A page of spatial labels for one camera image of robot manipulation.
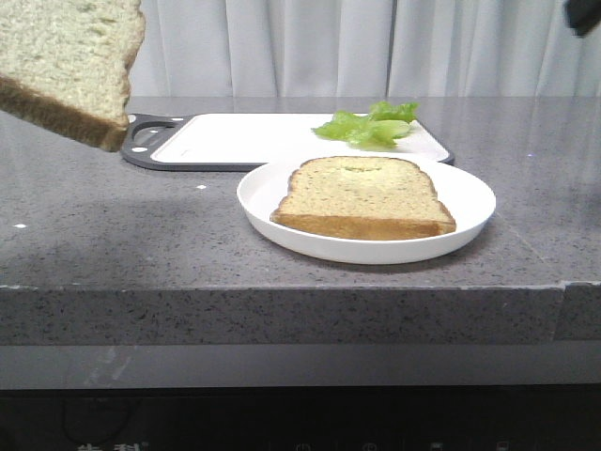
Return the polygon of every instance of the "white curtain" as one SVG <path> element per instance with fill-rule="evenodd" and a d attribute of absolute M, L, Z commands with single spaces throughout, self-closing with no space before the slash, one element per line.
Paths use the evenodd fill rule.
<path fill-rule="evenodd" d="M 134 96 L 601 96 L 563 0 L 142 0 Z"/>

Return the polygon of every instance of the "bread slice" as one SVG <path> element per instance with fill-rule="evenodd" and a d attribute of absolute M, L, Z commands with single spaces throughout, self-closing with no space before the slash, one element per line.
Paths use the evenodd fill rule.
<path fill-rule="evenodd" d="M 2 0 L 0 108 L 92 147 L 119 150 L 140 0 Z"/>
<path fill-rule="evenodd" d="M 412 162 L 389 157 L 309 160 L 291 176 L 270 219 L 329 237 L 408 240 L 455 231 L 432 179 Z"/>

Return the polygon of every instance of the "round plate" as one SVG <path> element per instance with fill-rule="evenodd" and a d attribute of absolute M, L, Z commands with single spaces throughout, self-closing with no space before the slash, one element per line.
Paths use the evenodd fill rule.
<path fill-rule="evenodd" d="M 253 227 L 269 240 L 307 256 L 345 263 L 379 265 L 426 260 L 453 252 L 480 233 L 496 207 L 488 185 L 445 163 L 410 155 L 394 158 L 415 162 L 430 176 L 439 200 L 455 218 L 455 232 L 416 240 L 369 241 L 325 237 L 275 224 L 270 215 L 287 194 L 290 175 L 306 157 L 256 168 L 240 181 L 238 199 Z"/>

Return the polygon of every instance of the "countertop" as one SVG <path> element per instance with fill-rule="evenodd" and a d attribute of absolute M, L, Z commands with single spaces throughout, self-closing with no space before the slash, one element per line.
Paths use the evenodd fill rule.
<path fill-rule="evenodd" d="M 377 100 L 133 98 L 128 110 L 332 113 Z M 305 257 L 251 227 L 244 173 L 148 170 L 0 114 L 0 348 L 601 340 L 601 99 L 390 101 L 417 101 L 455 166 L 497 197 L 483 232 L 450 255 Z"/>

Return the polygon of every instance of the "lettuce leaf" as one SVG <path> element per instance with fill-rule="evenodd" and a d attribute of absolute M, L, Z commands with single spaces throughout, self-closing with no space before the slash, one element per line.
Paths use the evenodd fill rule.
<path fill-rule="evenodd" d="M 371 105 L 370 113 L 365 116 L 339 110 L 331 121 L 312 130 L 325 139 L 347 141 L 353 148 L 394 148 L 395 139 L 410 133 L 409 123 L 416 118 L 417 106 L 417 103 L 393 106 L 380 101 Z"/>

